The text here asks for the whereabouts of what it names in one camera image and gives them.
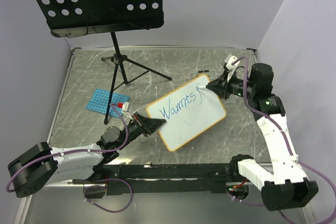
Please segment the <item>yellow framed whiteboard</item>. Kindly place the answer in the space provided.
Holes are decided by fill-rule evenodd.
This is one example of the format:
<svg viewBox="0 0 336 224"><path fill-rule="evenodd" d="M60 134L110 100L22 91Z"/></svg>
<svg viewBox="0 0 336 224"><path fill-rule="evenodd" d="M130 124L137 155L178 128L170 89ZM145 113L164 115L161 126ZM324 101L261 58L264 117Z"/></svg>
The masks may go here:
<svg viewBox="0 0 336 224"><path fill-rule="evenodd" d="M166 119L158 133L168 151L176 151L226 117L220 98L197 88L210 81L201 74L146 107L150 118Z"/></svg>

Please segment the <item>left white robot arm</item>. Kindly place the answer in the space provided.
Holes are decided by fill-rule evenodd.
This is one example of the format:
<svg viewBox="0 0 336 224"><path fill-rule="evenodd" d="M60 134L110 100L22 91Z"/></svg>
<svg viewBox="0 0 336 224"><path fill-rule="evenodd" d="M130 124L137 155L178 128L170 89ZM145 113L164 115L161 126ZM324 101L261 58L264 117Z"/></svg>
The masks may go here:
<svg viewBox="0 0 336 224"><path fill-rule="evenodd" d="M6 191L24 198L46 185L65 180L98 183L104 176L101 166L117 158L118 151L140 135L152 135L165 123L165 119L153 119L135 112L122 130L110 126L98 142L87 146L57 148L40 142L9 163L11 178Z"/></svg>

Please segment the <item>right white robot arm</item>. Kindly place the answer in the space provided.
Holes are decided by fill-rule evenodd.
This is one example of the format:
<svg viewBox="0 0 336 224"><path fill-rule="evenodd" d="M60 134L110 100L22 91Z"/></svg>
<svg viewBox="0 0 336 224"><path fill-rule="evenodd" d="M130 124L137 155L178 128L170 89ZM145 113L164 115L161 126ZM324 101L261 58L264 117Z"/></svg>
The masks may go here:
<svg viewBox="0 0 336 224"><path fill-rule="evenodd" d="M206 85L220 98L236 95L253 113L270 156L272 172L261 167L250 155L238 154L230 161L229 175L235 181L244 178L261 192L262 202L269 211L302 208L319 191L317 182L310 181L298 163L290 140L287 118L280 97L272 92L274 73L270 65L255 63L243 79L236 67L224 64L223 74Z"/></svg>

